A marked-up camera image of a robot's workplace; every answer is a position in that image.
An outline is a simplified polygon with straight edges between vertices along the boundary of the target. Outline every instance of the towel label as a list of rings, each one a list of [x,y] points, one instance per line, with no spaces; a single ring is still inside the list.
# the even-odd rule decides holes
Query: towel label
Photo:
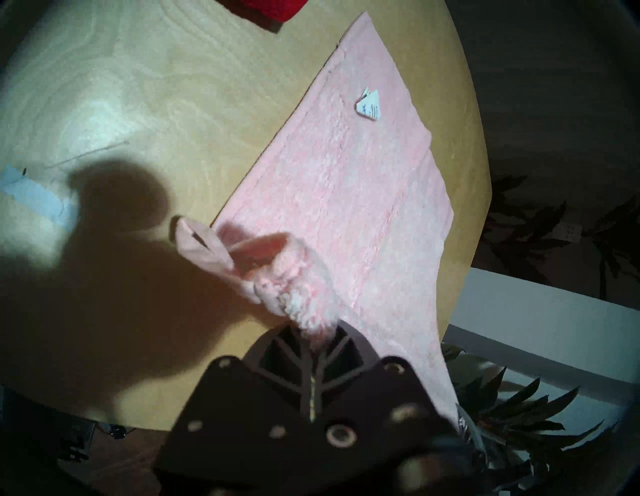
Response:
[[[356,103],[356,112],[363,117],[378,120],[380,118],[378,90],[370,92],[369,87],[365,88],[360,100]]]

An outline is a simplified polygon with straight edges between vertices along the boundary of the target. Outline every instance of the table surface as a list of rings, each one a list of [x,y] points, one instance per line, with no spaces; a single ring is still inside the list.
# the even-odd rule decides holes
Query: table surface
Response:
[[[0,166],[78,202],[80,221],[71,232],[0,193],[1,383],[170,429],[214,357],[242,356],[279,322],[182,260],[170,233],[178,215],[216,217],[365,10],[433,134],[455,214],[437,285],[444,334],[491,197],[444,0],[310,0],[278,33],[234,5],[57,2],[6,67]]]

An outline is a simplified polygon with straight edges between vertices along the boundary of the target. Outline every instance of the wood grain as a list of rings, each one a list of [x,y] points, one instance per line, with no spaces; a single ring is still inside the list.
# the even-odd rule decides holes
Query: wood grain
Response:
[[[444,0],[311,0],[277,34],[213,0],[66,0],[7,65],[0,156],[77,201],[81,221],[68,233],[0,195],[0,381],[79,415],[170,429],[209,361],[274,325],[176,256],[172,219],[215,218],[364,10],[433,133],[455,213],[444,333],[490,201]]]

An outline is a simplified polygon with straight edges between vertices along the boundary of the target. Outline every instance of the red towel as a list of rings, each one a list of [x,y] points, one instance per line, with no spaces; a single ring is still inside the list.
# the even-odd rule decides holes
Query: red towel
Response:
[[[247,7],[255,8],[267,17],[287,22],[307,3],[307,0],[241,0]]]

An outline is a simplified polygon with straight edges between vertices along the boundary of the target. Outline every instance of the green leaf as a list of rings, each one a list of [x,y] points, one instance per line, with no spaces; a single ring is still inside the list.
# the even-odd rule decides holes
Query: green leaf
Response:
[[[510,276],[540,284],[549,284],[549,280],[524,258],[506,253],[496,246],[492,246],[492,252],[500,259]]]
[[[564,431],[564,425],[559,422],[552,422],[551,420],[543,420],[542,422],[536,422],[530,426],[512,426],[515,431],[522,432],[537,432],[537,431]]]
[[[604,259],[605,263],[609,266],[611,275],[617,279],[622,267],[620,266],[620,262],[618,262],[616,256],[613,254],[613,251],[611,251],[606,243],[594,241],[593,244],[596,246],[596,248],[598,248],[600,255]]]
[[[611,427],[604,429],[594,439],[587,441],[575,448],[569,448],[562,451],[564,459],[569,460],[570,463],[574,463],[575,460],[586,460],[593,456],[601,454],[603,451],[609,448],[611,445],[611,438],[613,437],[613,429],[617,424],[613,424]]]
[[[507,217],[516,217],[524,221],[529,219],[521,208],[507,203],[507,199],[504,198],[504,195],[502,194],[495,195],[492,198],[491,204],[489,205],[489,212],[493,214],[502,214]]]
[[[493,181],[491,183],[493,195],[496,195],[496,193],[504,193],[505,191],[509,191],[510,189],[517,188],[524,182],[526,178],[527,176],[525,175],[517,177],[508,175]]]
[[[491,408],[495,404],[498,399],[498,389],[500,389],[500,384],[502,384],[502,378],[506,371],[507,367],[503,368],[500,373],[480,389],[477,405],[479,412]]]
[[[627,271],[627,270],[622,270],[621,273],[623,273],[623,274],[625,274],[627,276],[631,276],[636,281],[640,282],[640,275],[639,274],[634,274],[633,272]]]
[[[551,209],[549,214],[542,218],[536,227],[536,230],[531,234],[529,238],[530,241],[537,241],[542,239],[544,236],[553,231],[554,227],[558,225],[558,223],[564,217],[564,211],[566,210],[566,201],[563,202],[562,205],[555,209]]]
[[[444,358],[445,363],[450,362],[458,357],[460,353],[464,350],[459,348],[458,346],[454,346],[452,344],[441,344],[440,348],[442,349],[442,356]]]
[[[589,434],[597,431],[602,422],[598,425],[593,426],[591,429],[583,432],[582,434],[574,435],[574,436],[562,436],[562,435],[553,435],[553,434],[533,434],[533,436],[538,436],[540,442],[545,446],[545,448],[555,448],[562,449],[568,446],[572,446],[576,443],[579,443],[584,438],[586,438]]]
[[[547,218],[550,214],[552,214],[553,212],[554,212],[554,208],[553,207],[545,207],[545,208],[542,208],[542,209],[538,210],[535,213],[535,215],[531,219],[529,219],[529,221],[525,222],[524,224],[520,224],[519,226],[517,226],[511,232],[509,237],[507,237],[507,241],[520,239],[521,237],[525,237],[525,236],[529,236],[529,235],[533,234],[533,232],[536,230],[538,225],[545,218]]]
[[[530,250],[551,250],[552,248],[562,248],[568,244],[571,244],[571,241],[563,239],[540,239],[527,243]]]
[[[632,196],[622,205],[618,205],[616,208],[603,215],[598,221],[595,223],[595,226],[591,230],[592,232],[597,232],[602,230],[604,227],[616,223],[620,220],[625,219],[626,217],[633,217],[636,209],[636,196]]]
[[[510,424],[510,418],[516,417],[517,415],[522,415],[523,413],[529,412],[535,408],[539,408],[540,406],[546,405],[548,402],[549,395],[545,394],[542,398],[538,398],[533,401],[528,401],[526,403],[522,403],[520,405],[512,407],[508,412],[500,415],[500,419],[502,422]]]
[[[557,415],[563,411],[578,395],[579,388],[572,389],[561,397],[556,398],[553,401],[549,401],[547,404],[543,404],[539,407],[533,408],[528,412],[521,413],[515,417],[508,419],[508,423],[511,425],[523,424],[531,425],[543,420],[547,420],[549,417]]]
[[[534,380],[531,384],[518,391],[503,403],[494,406],[491,410],[486,412],[486,415],[499,417],[501,414],[504,414],[508,416],[510,409],[514,406],[520,405],[520,403],[532,397],[538,390],[538,387],[540,387],[540,378]]]

